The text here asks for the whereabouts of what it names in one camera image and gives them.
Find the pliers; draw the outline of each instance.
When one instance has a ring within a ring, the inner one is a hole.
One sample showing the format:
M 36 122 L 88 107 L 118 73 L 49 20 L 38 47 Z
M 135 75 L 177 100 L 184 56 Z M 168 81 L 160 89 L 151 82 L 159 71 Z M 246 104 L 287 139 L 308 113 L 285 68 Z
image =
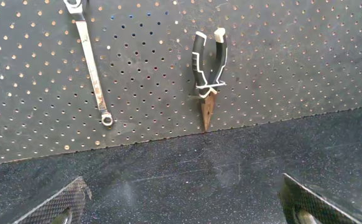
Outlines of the pliers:
M 196 88 L 199 89 L 199 96 L 202 104 L 202 115 L 205 131 L 208 130 L 210 119 L 213 114 L 215 98 L 219 86 L 225 85 L 221 81 L 224 72 L 228 47 L 225 38 L 225 29 L 218 28 L 215 32 L 216 40 L 216 60 L 208 80 L 203 71 L 203 50 L 205 48 L 207 36 L 199 31 L 196 32 L 192 49 L 192 70 L 195 77 Z

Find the perforated metal board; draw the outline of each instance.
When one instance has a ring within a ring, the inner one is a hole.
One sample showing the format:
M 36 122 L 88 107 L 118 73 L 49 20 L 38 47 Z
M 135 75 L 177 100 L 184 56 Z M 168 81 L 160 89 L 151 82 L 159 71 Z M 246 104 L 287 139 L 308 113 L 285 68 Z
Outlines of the perforated metal board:
M 100 124 L 62 0 L 0 1 L 0 162 L 202 132 L 195 31 L 224 27 L 211 131 L 362 107 L 362 1 L 90 1 L 106 104 Z

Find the metal wrench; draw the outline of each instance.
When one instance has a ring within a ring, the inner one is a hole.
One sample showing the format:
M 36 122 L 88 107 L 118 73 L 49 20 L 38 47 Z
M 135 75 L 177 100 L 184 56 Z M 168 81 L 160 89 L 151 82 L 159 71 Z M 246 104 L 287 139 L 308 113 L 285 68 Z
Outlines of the metal wrench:
M 105 126 L 113 124 L 112 114 L 106 109 L 104 96 L 102 94 L 100 79 L 94 61 L 93 49 L 91 48 L 90 37 L 88 36 L 88 29 L 86 19 L 83 16 L 83 2 L 76 0 L 76 4 L 70 4 L 68 0 L 63 0 L 69 13 L 76 21 L 76 26 L 79 31 L 81 44 L 83 46 L 84 55 L 86 57 L 88 71 L 90 73 L 91 82 L 93 83 L 94 93 L 98 109 L 101 113 L 101 120 Z

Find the black and white handle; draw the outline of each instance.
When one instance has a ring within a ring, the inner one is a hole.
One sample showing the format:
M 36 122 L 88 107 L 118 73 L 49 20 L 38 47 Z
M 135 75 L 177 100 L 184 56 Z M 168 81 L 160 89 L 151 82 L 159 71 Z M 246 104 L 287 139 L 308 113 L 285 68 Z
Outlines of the black and white handle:
M 214 35 L 216 39 L 216 61 L 208 80 L 203 71 L 203 51 L 207 36 L 198 31 L 196 32 L 195 41 L 193 43 L 192 70 L 195 76 L 196 87 L 199 89 L 199 95 L 202 98 L 206 98 L 210 92 L 217 94 L 218 86 L 225 85 L 225 82 L 220 80 L 228 53 L 225 29 L 218 28 L 214 32 Z

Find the speckled dark surface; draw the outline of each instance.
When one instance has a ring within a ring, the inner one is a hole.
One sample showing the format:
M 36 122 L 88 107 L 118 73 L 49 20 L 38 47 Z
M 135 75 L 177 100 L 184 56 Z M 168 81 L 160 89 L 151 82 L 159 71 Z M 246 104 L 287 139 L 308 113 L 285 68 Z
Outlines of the speckled dark surface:
M 84 223 L 284 223 L 281 174 L 362 207 L 362 109 L 0 165 L 0 216 L 83 176 Z

